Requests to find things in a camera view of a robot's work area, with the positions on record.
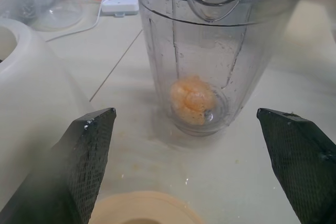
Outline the beige round blender lid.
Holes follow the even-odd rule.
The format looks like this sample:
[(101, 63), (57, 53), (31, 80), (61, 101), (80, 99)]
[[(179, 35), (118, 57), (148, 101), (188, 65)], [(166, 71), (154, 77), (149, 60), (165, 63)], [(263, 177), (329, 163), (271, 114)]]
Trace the beige round blender lid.
[(88, 224), (206, 224), (188, 205), (158, 191), (116, 194), (96, 203)]

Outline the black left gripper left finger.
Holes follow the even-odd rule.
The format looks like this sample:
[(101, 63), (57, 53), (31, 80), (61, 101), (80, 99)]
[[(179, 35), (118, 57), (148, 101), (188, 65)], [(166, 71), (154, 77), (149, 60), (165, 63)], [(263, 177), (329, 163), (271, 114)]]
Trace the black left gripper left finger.
[(74, 120), (0, 211), (0, 224), (88, 224), (116, 117), (106, 108)]

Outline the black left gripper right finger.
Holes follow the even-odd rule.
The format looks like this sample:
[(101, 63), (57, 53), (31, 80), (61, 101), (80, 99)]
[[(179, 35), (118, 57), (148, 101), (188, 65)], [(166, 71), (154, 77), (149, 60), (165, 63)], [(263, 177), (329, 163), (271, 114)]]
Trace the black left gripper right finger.
[(271, 165), (301, 224), (336, 224), (336, 144), (293, 113), (257, 111)]

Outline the white blender base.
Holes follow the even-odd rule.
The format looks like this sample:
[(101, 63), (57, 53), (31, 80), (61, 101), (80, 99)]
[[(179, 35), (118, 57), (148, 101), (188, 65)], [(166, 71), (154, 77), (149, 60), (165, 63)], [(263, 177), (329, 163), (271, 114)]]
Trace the white blender base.
[(33, 163), (93, 107), (40, 35), (0, 18), (0, 211)]

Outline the clear plastic blender jar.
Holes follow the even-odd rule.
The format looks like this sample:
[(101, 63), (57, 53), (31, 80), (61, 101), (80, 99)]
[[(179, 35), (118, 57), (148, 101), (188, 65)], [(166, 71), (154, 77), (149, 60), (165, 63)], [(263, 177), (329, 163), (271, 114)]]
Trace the clear plastic blender jar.
[[(139, 0), (159, 104), (181, 131), (207, 136), (229, 126), (262, 75), (299, 0)], [(216, 96), (204, 125), (173, 110), (172, 84), (197, 75)]]

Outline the peeled orange segments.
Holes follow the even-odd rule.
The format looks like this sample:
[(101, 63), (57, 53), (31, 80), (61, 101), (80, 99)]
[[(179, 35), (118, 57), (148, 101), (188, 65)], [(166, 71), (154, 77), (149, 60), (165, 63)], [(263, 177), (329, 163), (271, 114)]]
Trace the peeled orange segments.
[(174, 112), (191, 125), (204, 125), (205, 112), (216, 106), (211, 86), (197, 75), (175, 81), (170, 89), (170, 99)]

